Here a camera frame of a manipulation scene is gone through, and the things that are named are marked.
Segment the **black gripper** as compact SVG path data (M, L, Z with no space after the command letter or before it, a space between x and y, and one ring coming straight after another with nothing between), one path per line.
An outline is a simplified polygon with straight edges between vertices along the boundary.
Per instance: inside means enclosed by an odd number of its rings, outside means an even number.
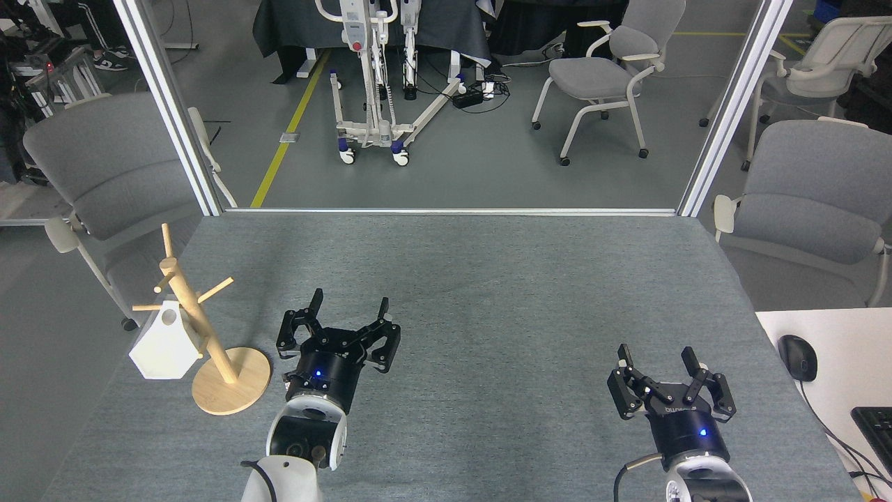
M661 384L634 367L627 344L620 345L617 357L616 368L608 376L608 389L621 419L630 420L644 407L646 396L654 395L662 400L663 389ZM724 374L715 374L700 363L693 347L684 347L682 361L692 378L682 403L690 408L664 414L649 412L656 450L662 455L662 468L670 469L674 463L692 455L713 455L729 461L730 453L716 422L729 422L736 413L727 379ZM712 398L711 412L704 406L693 409L704 386Z
M324 328L316 318L324 300L324 290L316 289L308 307L287 310L278 331L276 347L281 359L299 356L298 365L283 375L287 384L286 401L302 392L315 391L350 413L355 388L365 362L387 374L401 340L401 327L387 316L389 298L382 298L377 319L359 330L348 331L341 341L341 351L325 349L314 340L298 347L294 334L306 327L312 339L321 340Z

